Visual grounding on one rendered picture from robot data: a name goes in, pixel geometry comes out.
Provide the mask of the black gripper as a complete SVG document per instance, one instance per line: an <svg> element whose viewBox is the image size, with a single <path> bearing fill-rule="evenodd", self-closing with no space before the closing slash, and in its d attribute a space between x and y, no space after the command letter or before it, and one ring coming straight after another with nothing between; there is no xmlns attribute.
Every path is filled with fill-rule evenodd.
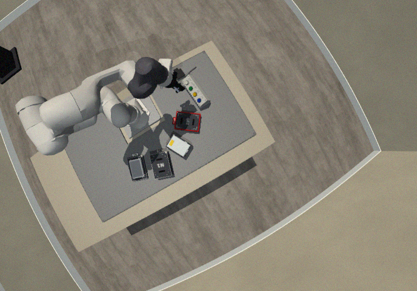
<svg viewBox="0 0 417 291"><path fill-rule="evenodd" d="M173 89L175 89L176 93L178 93L180 91L180 89L181 89L181 91L185 90L185 88L181 85L181 83L178 83L178 81L176 81L176 78L175 78L174 75L173 75L173 79L172 79L171 83L168 86L166 86L166 88L173 88Z"/></svg>

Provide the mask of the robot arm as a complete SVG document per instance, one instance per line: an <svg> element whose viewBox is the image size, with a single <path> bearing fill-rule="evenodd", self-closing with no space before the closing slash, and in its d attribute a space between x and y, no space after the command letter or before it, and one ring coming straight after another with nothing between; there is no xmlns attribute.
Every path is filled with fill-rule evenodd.
<svg viewBox="0 0 417 291"><path fill-rule="evenodd" d="M16 111L37 150L43 155L55 155L66 148L69 134L96 124L100 113L117 128L144 127L150 112L140 99L149 97L157 85L162 89L171 83L172 64L172 59L156 61L149 57L124 61L48 101L38 95L22 98L15 105ZM135 98L133 101L123 103L106 86L117 80L125 84Z"/></svg>

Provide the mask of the white operator button panel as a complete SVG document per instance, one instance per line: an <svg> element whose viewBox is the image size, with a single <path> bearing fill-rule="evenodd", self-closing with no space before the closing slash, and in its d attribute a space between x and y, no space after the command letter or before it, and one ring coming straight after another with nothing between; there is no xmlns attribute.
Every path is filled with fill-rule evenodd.
<svg viewBox="0 0 417 291"><path fill-rule="evenodd" d="M195 68L193 68L192 70L194 70ZM210 99L205 94L205 92L203 91L201 86L198 84L196 79L193 77L193 75L189 75L189 73L192 70L188 72L187 76L185 76L185 78L182 80L182 83L183 83L183 86L186 88L186 90L189 92L190 96L196 102L198 107L202 108L206 104L210 103Z"/></svg>

